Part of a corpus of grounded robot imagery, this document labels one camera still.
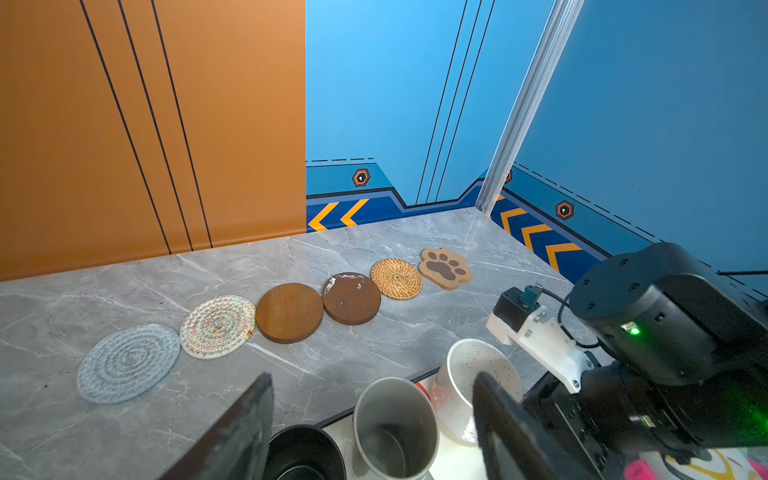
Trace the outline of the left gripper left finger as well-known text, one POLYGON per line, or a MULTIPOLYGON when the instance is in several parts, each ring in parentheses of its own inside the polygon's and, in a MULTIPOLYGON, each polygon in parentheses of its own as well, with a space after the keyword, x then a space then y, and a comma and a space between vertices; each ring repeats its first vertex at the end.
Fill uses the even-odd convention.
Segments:
POLYGON ((272 376, 261 374, 162 477, 260 479, 274 413, 272 376))

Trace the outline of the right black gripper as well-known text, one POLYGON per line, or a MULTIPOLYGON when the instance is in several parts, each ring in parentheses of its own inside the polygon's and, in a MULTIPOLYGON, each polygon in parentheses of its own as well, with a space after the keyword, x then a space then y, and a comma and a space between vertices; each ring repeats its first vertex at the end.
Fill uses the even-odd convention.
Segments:
POLYGON ((693 419, 696 407, 684 388, 657 385, 617 362, 587 371, 577 393, 547 373, 522 406, 600 479, 616 478, 642 454, 688 462, 716 447, 714 431, 693 419))

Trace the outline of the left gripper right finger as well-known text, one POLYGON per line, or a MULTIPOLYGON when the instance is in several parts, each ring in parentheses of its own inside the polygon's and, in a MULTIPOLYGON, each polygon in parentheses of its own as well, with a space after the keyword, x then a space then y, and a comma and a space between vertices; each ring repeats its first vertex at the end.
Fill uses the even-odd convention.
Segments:
POLYGON ((472 404, 487 478, 592 479, 487 372, 477 375, 472 404))

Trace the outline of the black mug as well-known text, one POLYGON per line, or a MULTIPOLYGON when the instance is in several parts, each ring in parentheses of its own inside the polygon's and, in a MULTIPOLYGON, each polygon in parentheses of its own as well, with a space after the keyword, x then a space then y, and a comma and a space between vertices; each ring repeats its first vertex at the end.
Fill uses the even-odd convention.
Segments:
POLYGON ((312 425, 294 425, 275 434, 263 479, 345 480, 346 466, 335 441, 312 425))

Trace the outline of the white speckled mug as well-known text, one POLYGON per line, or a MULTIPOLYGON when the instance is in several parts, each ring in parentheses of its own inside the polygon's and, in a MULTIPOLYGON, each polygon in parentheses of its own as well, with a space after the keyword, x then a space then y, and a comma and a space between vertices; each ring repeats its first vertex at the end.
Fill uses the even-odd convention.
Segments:
POLYGON ((516 401, 523 399, 519 374, 501 351, 481 340, 456 342, 435 377, 430 395, 441 431, 458 443, 478 443, 472 395, 481 372, 489 373, 516 401))

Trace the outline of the grey metal mug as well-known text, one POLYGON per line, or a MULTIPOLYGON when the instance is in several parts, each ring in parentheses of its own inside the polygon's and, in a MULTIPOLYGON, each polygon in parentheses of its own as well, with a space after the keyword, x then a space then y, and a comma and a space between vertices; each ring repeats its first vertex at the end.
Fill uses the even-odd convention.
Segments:
POLYGON ((440 431, 432 404, 417 384, 387 377, 359 396, 351 438, 356 479, 428 479, 440 431))

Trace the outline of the grey blue woven coaster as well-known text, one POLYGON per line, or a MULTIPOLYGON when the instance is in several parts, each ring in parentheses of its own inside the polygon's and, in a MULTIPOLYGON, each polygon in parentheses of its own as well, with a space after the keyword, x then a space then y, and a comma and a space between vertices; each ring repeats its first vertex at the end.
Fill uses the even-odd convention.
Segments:
POLYGON ((113 333, 84 357, 76 377, 77 391, 94 404, 131 400, 153 388, 171 371, 180 349, 176 331, 161 324, 113 333))

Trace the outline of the plain brown wooden coaster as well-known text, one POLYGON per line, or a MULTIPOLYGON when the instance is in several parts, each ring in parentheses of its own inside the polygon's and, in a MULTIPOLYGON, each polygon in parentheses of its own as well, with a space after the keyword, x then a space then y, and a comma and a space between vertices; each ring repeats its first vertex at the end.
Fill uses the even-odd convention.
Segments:
POLYGON ((323 301, 317 291, 300 283, 282 284, 259 301, 255 323, 268 340, 291 344, 309 338, 321 325, 323 301))

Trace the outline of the dark brown scratched coaster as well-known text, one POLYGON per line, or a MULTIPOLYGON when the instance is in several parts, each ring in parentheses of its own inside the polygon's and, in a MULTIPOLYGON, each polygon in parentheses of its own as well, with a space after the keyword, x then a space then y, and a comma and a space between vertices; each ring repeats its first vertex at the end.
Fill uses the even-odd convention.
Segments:
POLYGON ((322 288, 326 313, 333 320, 350 326, 371 321, 379 311, 381 297, 373 280, 356 272, 338 273, 322 288))

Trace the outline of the paw shaped wooden coaster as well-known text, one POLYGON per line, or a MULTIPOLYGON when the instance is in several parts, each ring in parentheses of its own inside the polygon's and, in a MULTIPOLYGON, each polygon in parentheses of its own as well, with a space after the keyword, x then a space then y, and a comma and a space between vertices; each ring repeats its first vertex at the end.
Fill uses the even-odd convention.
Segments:
POLYGON ((446 290, 455 290, 472 279, 466 259, 447 248, 426 248, 421 252, 419 272, 446 290))

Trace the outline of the woven rattan coaster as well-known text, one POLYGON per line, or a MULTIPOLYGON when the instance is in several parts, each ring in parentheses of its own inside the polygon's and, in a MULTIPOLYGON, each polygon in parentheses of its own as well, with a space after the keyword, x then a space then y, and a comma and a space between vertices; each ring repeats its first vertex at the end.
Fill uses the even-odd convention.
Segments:
POLYGON ((380 292, 395 300, 415 298, 423 288, 417 269, 400 259, 384 259, 371 269, 370 277, 380 292))

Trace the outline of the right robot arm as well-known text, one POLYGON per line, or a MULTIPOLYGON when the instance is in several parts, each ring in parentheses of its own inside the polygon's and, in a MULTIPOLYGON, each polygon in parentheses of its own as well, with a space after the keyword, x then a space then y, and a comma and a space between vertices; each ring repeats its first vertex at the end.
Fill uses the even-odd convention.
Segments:
POLYGON ((656 243, 592 266, 560 306, 612 361, 575 394, 544 377, 524 406, 592 476, 616 476, 633 454, 766 445, 765 301, 656 243))

